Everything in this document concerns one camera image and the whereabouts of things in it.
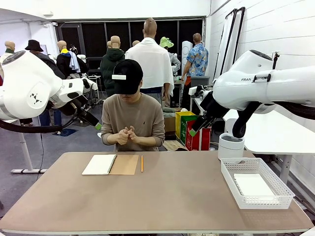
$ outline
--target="yellow box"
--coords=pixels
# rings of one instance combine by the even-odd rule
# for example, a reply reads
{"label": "yellow box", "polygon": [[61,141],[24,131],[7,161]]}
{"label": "yellow box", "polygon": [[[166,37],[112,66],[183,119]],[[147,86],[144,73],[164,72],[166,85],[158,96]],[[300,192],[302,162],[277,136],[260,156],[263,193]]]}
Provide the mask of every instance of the yellow box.
{"label": "yellow box", "polygon": [[176,136],[177,138],[181,138],[181,117],[182,116],[194,116],[195,114],[192,112],[176,112],[175,116],[176,116]]}

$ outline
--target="open notebook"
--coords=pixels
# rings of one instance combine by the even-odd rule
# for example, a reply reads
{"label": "open notebook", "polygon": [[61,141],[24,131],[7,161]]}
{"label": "open notebook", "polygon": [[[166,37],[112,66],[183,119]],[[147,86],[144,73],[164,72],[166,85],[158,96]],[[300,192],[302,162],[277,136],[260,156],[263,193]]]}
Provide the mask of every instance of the open notebook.
{"label": "open notebook", "polygon": [[138,155],[94,155],[82,175],[134,175],[138,157]]}
{"label": "open notebook", "polygon": [[117,155],[94,155],[82,175],[108,175],[114,165]]}

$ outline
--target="hawaiian shirt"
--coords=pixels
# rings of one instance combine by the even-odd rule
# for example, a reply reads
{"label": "hawaiian shirt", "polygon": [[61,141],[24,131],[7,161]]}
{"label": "hawaiian shirt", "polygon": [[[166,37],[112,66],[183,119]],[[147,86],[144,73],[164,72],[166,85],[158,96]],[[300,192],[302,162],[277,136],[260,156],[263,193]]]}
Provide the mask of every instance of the hawaiian shirt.
{"label": "hawaiian shirt", "polygon": [[195,45],[187,56],[187,60],[191,62],[187,76],[204,76],[208,66],[208,55],[208,50],[201,43]]}

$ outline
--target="beige sweater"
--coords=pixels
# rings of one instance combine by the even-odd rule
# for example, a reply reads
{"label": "beige sweater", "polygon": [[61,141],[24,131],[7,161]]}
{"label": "beige sweater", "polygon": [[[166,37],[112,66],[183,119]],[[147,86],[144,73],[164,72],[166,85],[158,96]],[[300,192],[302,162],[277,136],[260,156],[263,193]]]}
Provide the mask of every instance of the beige sweater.
{"label": "beige sweater", "polygon": [[154,137],[156,147],[145,147],[131,140],[125,145],[115,144],[116,151],[158,151],[165,138],[164,117],[161,105],[152,97],[141,94],[139,101],[128,104],[119,95],[110,96],[104,101],[102,115],[102,141],[105,145],[107,137],[119,133],[126,126],[135,128],[138,137]]}

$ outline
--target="white basket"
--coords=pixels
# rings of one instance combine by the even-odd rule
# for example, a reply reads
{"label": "white basket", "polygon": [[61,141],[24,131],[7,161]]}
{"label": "white basket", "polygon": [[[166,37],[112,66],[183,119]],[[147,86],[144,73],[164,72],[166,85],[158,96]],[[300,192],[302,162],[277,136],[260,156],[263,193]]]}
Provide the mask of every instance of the white basket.
{"label": "white basket", "polygon": [[[288,209],[295,196],[261,158],[221,159],[221,172],[240,209]],[[242,195],[234,174],[260,174],[275,195]]]}

